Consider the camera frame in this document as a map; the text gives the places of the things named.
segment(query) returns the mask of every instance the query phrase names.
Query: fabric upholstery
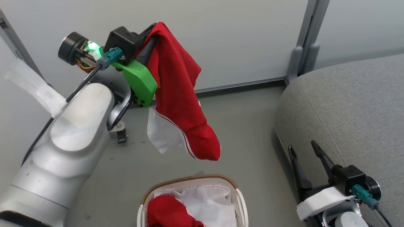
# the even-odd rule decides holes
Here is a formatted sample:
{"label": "fabric upholstery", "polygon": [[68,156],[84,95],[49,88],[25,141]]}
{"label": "fabric upholstery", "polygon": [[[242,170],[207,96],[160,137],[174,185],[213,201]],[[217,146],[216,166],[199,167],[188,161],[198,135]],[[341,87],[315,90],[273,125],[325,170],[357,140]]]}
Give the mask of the fabric upholstery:
{"label": "fabric upholstery", "polygon": [[[310,145],[336,164],[355,165],[381,186],[380,208],[393,226],[404,221],[404,55],[345,63],[298,77],[275,117],[284,147],[292,145],[314,186],[327,175]],[[386,226],[361,207],[374,226]]]}

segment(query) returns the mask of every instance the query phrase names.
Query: brown basket rim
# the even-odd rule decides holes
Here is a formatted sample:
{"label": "brown basket rim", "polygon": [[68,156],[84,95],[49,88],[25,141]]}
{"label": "brown basket rim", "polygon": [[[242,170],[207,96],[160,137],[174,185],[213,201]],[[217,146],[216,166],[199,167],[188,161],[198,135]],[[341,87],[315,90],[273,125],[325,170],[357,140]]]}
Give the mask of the brown basket rim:
{"label": "brown basket rim", "polygon": [[229,177],[226,177],[225,175],[221,175],[221,174],[206,174],[206,175],[199,175],[199,176],[183,177],[183,178],[178,178],[178,179],[174,179],[174,180],[170,180],[170,181],[165,181],[165,182],[156,184],[155,186],[151,187],[146,192],[146,194],[143,196],[141,205],[145,205],[146,198],[149,197],[149,195],[154,190],[158,189],[159,187],[163,187],[163,186],[167,186],[167,185],[171,185],[171,184],[175,184],[175,183],[179,183],[179,182],[184,182],[184,181],[207,179],[207,178],[220,178],[220,179],[226,180],[234,187],[234,189],[238,189],[237,184],[232,179],[230,179]]}

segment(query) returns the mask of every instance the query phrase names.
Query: white fabric liner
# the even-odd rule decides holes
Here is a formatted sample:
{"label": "white fabric liner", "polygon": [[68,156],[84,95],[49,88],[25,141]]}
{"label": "white fabric liner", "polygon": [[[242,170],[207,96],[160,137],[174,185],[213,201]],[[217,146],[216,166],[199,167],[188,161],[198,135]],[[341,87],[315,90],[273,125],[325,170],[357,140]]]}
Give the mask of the white fabric liner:
{"label": "white fabric liner", "polygon": [[237,227],[234,205],[230,190],[220,185],[192,187],[178,192],[163,190],[154,194],[171,195],[181,201],[188,214],[201,221],[206,227]]}
{"label": "white fabric liner", "polygon": [[149,121],[147,123],[147,136],[160,153],[171,147],[184,146],[185,150],[195,158],[185,133],[168,117],[149,108]]}

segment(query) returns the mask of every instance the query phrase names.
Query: white basket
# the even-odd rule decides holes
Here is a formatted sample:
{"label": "white basket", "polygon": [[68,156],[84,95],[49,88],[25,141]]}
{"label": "white basket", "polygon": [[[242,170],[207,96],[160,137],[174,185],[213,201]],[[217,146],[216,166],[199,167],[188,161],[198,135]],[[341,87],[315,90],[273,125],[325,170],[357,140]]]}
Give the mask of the white basket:
{"label": "white basket", "polygon": [[237,227],[248,227],[248,214],[246,202],[237,185],[230,178],[223,175],[202,175],[195,177],[185,177],[160,183],[152,187],[142,199],[142,203],[137,212],[137,227],[148,227],[147,225],[147,205],[154,199],[154,194],[161,190],[174,189],[184,190],[191,187],[207,185],[221,185],[230,189],[231,202],[234,205],[234,215],[237,220]]}

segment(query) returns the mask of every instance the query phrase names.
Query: gray floor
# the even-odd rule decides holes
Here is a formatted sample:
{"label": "gray floor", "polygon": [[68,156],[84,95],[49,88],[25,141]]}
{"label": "gray floor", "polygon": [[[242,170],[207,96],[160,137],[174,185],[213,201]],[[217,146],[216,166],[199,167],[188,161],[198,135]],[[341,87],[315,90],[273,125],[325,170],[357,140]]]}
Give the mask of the gray floor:
{"label": "gray floor", "polygon": [[217,162],[193,159],[183,147],[160,154],[146,134],[148,111],[128,110],[123,119],[128,142],[109,143],[69,214],[68,226],[136,227],[137,210],[149,188],[199,174],[224,174],[237,183],[245,197],[250,227],[304,226],[296,214],[287,178],[290,172],[271,132],[283,89],[271,87],[200,100],[222,146]]}

